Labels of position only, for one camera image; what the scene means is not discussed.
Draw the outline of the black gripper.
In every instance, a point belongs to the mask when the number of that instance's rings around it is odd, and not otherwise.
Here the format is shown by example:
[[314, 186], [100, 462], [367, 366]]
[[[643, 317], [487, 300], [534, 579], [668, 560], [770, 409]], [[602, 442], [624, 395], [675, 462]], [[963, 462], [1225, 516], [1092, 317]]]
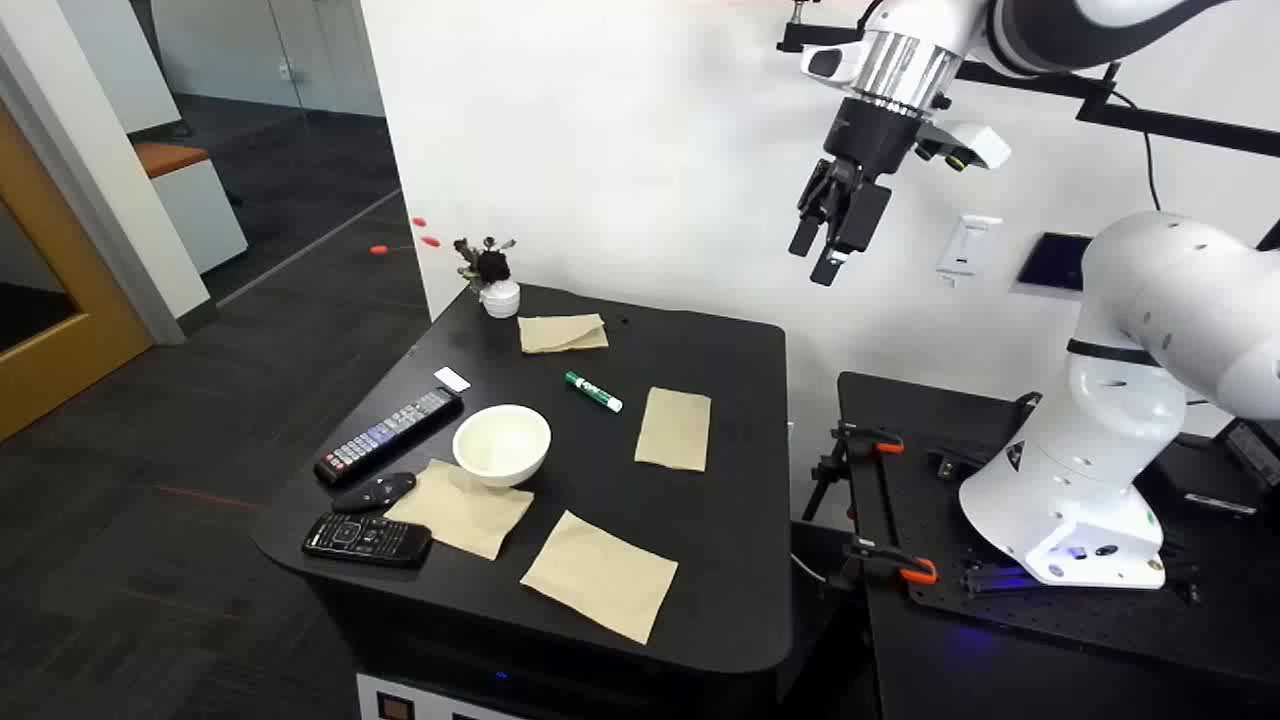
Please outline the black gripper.
[[810, 254], [815, 235], [828, 233], [828, 249], [815, 254], [811, 282], [832, 288], [849, 252], [864, 252], [893, 192], [886, 176], [901, 168], [922, 133], [915, 115], [877, 108], [849, 97], [823, 135], [823, 156], [815, 158], [802, 192], [802, 223], [789, 239], [792, 254]]

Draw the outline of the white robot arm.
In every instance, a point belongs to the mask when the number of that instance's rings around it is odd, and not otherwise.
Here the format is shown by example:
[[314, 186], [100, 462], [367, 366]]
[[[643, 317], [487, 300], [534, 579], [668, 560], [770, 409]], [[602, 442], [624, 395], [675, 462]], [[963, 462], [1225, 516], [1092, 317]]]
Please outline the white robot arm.
[[[781, 48], [846, 102], [802, 192], [792, 252], [828, 282], [869, 249], [901, 158], [997, 168], [987, 128], [946, 128], [942, 97], [980, 61], [1049, 81], [1123, 61], [1219, 0], [792, 0]], [[960, 482], [960, 513], [1049, 589], [1167, 579], [1163, 527], [1137, 477], [1185, 432], [1194, 399], [1280, 414], [1280, 254], [1176, 212], [1100, 226], [1061, 380]]]

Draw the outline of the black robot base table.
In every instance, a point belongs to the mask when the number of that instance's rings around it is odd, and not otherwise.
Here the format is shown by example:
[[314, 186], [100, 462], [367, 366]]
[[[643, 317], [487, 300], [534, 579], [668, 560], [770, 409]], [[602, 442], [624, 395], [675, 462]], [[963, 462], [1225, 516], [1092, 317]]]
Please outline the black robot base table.
[[909, 451], [854, 462], [854, 513], [877, 541], [942, 564], [934, 589], [869, 569], [882, 720], [1280, 720], [1280, 541], [1217, 513], [1172, 523], [1163, 593], [1038, 589], [960, 519], [934, 455], [987, 455], [1018, 405], [846, 371], [840, 414]]

